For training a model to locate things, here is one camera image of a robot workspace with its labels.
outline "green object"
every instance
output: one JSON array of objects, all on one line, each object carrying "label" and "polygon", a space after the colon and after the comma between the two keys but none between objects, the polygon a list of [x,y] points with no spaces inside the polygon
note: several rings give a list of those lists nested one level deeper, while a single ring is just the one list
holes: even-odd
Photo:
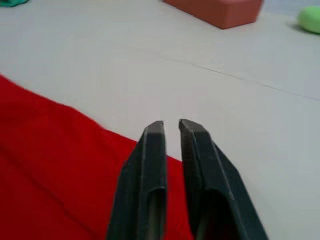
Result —
[{"label": "green object", "polygon": [[303,29],[320,34],[320,6],[307,6],[302,9],[298,22]]},{"label": "green object", "polygon": [[28,1],[29,0],[0,0],[0,7],[15,7]]}]

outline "gray surface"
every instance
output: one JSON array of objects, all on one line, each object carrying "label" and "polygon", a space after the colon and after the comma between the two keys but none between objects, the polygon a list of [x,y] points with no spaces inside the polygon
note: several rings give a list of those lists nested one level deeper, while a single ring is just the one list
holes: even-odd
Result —
[{"label": "gray surface", "polygon": [[320,0],[265,0],[263,11],[269,13],[296,16],[306,6],[318,5]]}]

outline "red fabric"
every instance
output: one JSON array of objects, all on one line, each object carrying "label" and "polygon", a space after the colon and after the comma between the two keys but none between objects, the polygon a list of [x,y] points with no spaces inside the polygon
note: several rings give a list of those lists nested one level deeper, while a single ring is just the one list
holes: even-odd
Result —
[{"label": "red fabric", "polygon": [[[104,240],[135,145],[0,76],[1,239]],[[191,240],[182,164],[169,157],[167,165],[165,239]]]}]

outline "orange block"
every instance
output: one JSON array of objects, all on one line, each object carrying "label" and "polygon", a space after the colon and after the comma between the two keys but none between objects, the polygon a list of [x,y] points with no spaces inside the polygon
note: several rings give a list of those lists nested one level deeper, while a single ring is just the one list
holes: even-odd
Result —
[{"label": "orange block", "polygon": [[263,0],[164,0],[220,29],[256,21]]}]

